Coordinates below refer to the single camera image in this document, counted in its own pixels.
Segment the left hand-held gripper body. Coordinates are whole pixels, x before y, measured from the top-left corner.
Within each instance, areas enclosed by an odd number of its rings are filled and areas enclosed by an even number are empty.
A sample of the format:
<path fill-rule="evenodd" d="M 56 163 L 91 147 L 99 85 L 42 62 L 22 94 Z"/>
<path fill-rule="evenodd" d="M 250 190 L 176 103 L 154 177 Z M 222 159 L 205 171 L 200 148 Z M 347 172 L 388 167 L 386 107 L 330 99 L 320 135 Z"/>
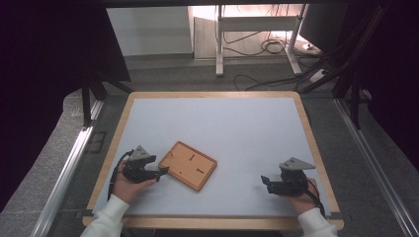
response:
<path fill-rule="evenodd" d="M 146 170 L 145 166 L 155 160 L 155 155 L 150 155 L 141 145 L 138 145 L 129 155 L 123 174 L 133 183 L 142 183 L 148 177 L 152 177 L 150 170 Z"/>

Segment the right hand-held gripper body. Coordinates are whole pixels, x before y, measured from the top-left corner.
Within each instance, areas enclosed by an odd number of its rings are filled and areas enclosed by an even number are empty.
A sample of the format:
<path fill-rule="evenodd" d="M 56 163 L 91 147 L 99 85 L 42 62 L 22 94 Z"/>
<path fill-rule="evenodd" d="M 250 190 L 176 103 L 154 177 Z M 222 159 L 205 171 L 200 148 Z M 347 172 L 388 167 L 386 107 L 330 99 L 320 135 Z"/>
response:
<path fill-rule="evenodd" d="M 308 181 L 304 170 L 315 169 L 314 165 L 292 157 L 279 167 L 282 179 L 274 182 L 272 187 L 278 187 L 280 196 L 298 197 L 307 191 Z"/>

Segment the wooden board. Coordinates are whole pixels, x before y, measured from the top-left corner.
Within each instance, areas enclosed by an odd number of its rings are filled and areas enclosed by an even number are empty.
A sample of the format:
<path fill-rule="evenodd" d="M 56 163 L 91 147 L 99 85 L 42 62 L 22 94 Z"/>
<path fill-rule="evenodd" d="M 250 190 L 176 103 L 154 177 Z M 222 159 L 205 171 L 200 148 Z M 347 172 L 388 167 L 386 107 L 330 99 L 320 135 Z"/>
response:
<path fill-rule="evenodd" d="M 158 166 L 169 168 L 168 173 L 171 176 L 199 192 L 217 167 L 217 161 L 203 152 L 177 141 L 161 159 Z"/>

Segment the person's left hand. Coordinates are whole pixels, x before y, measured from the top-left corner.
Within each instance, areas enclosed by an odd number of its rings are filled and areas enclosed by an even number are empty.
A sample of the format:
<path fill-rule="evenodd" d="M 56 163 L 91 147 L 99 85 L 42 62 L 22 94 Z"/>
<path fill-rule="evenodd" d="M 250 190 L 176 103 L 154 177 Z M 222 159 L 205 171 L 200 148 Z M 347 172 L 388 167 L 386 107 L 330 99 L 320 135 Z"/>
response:
<path fill-rule="evenodd" d="M 117 170 L 112 194 L 125 203 L 132 203 L 135 197 L 144 189 L 157 183 L 156 180 L 147 180 L 142 183 L 132 183 L 123 174 L 126 161 L 123 161 Z"/>

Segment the person's right hand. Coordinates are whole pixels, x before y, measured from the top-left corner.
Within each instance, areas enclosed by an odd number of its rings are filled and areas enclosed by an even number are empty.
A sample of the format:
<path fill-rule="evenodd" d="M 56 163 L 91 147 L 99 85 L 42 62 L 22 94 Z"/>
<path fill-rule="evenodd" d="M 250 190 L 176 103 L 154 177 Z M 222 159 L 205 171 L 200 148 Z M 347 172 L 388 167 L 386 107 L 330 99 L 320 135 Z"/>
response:
<path fill-rule="evenodd" d="M 307 181 L 307 190 L 316 198 L 319 198 L 316 181 L 311 178 L 308 178 Z M 284 199 L 286 199 L 291 204 L 297 214 L 303 214 L 311 209 L 317 208 L 317 204 L 308 194 L 302 194 L 299 197 L 284 196 Z"/>

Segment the white power strip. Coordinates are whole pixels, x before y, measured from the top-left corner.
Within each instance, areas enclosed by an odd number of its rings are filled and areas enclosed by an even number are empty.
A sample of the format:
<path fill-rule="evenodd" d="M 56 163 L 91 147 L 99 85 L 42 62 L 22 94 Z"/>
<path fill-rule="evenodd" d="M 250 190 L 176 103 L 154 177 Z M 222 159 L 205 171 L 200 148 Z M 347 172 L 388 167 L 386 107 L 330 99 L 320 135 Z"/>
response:
<path fill-rule="evenodd" d="M 327 73 L 328 73 L 327 70 L 325 70 L 325 69 L 319 69 L 316 73 L 314 73 L 310 77 L 309 81 L 311 83 L 317 82 L 318 80 L 320 80 L 321 78 L 323 78 Z"/>

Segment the black curtain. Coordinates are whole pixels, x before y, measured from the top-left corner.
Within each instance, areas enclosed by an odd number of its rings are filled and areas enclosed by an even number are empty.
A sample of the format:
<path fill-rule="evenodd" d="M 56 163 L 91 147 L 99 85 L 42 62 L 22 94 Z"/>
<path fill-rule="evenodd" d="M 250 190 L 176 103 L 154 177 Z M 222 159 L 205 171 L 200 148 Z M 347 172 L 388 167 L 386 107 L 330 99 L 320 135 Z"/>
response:
<path fill-rule="evenodd" d="M 64 98 L 127 81 L 104 0 L 0 0 L 0 212 L 38 159 Z"/>
<path fill-rule="evenodd" d="M 357 74 L 372 95 L 369 110 L 419 166 L 419 0 L 350 0 L 351 23 L 375 3 L 386 7 L 359 59 Z"/>

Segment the white cabinet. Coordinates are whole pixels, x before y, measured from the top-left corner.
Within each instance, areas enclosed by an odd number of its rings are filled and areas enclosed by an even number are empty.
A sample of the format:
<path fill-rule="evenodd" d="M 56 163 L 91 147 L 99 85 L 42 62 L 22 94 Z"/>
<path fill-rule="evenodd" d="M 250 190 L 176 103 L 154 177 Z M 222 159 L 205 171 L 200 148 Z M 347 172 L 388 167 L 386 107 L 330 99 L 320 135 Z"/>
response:
<path fill-rule="evenodd" d="M 193 52 L 188 7 L 108 8 L 123 56 Z"/>

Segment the aluminium rail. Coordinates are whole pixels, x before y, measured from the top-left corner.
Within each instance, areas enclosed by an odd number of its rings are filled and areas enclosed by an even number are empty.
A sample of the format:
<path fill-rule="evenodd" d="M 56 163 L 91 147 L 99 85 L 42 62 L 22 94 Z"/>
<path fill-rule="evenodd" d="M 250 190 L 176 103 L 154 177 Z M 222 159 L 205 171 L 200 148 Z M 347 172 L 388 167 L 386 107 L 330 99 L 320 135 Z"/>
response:
<path fill-rule="evenodd" d="M 419 237 L 419 224 L 416 224 L 404 204 L 400 195 L 396 192 L 393 185 L 390 183 L 388 176 L 385 174 L 382 166 L 364 137 L 362 131 L 352 123 L 348 106 L 343 99 L 334 99 L 344 123 L 347 125 L 355 143 L 357 144 L 362 157 L 369 167 L 376 183 L 387 202 L 393 216 L 400 226 L 405 237 Z"/>
<path fill-rule="evenodd" d="M 88 126 L 83 127 L 80 130 L 30 237 L 47 236 L 47 233 L 71 183 L 86 144 L 92 134 L 97 117 L 100 114 L 103 105 L 104 103 L 102 101 L 95 101 L 93 103 L 93 107 L 89 110 L 89 119 L 91 121 Z"/>

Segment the white desk frame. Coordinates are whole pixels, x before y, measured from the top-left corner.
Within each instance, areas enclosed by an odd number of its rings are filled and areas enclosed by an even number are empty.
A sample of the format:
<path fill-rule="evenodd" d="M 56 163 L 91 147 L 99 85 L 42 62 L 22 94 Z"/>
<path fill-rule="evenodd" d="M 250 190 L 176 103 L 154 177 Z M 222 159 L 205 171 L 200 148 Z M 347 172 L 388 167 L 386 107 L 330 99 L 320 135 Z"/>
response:
<path fill-rule="evenodd" d="M 285 46 L 285 53 L 294 75 L 302 72 L 293 53 L 296 38 L 304 16 L 306 4 L 301 6 L 296 16 L 264 16 L 264 17 L 223 17 L 221 6 L 218 5 L 215 35 L 217 36 L 215 55 L 215 75 L 223 75 L 223 46 L 222 34 L 225 32 L 292 32 L 289 43 Z"/>

